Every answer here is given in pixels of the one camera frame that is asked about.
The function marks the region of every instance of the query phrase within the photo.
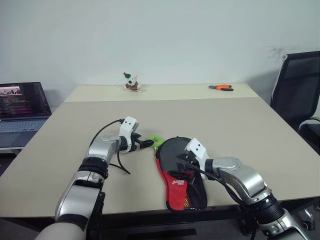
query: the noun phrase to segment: laptop keyboard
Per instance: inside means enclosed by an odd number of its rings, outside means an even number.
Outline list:
[[[42,127],[45,121],[0,121],[0,133],[35,132]]]

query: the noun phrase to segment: table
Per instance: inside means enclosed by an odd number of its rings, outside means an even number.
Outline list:
[[[320,157],[248,85],[233,87],[222,92],[207,85],[176,85],[176,91],[149,86],[140,94],[118,86],[79,86],[0,177],[0,217],[54,216],[94,134],[126,116],[139,121],[136,132],[142,139],[196,137],[212,158],[239,158],[262,175],[279,200],[320,196]],[[118,131],[114,124],[104,133]],[[165,210],[165,186],[153,149],[120,157],[131,175],[109,168],[103,213]],[[205,181],[205,187],[208,206],[235,204],[217,182]]]

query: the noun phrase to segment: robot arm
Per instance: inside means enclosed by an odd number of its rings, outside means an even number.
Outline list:
[[[100,239],[100,218],[105,193],[102,187],[108,177],[111,158],[118,151],[149,147],[153,141],[139,141],[135,133],[139,123],[133,117],[121,121],[118,136],[101,136],[90,145],[82,164],[60,197],[55,210],[55,223],[46,227],[36,240]]]
[[[210,159],[206,148],[196,138],[188,143],[185,150],[187,161],[192,163],[196,159],[199,162],[203,179],[212,180],[212,176],[234,188],[242,199],[244,208],[252,213],[266,236],[273,238],[285,235],[285,239],[309,239],[291,214],[281,207],[271,189],[254,169],[243,165],[235,157]]]

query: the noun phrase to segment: pliers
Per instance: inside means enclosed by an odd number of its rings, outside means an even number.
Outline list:
[[[234,89],[231,87],[232,87],[231,85],[222,85],[222,84],[209,86],[210,89],[217,89],[221,91],[233,91]]]

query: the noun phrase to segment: small figurine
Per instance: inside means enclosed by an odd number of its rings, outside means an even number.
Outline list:
[[[127,83],[125,84],[125,87],[130,90],[130,91],[139,91],[140,89],[140,84],[137,82],[137,76],[131,76],[129,73],[123,73]]]

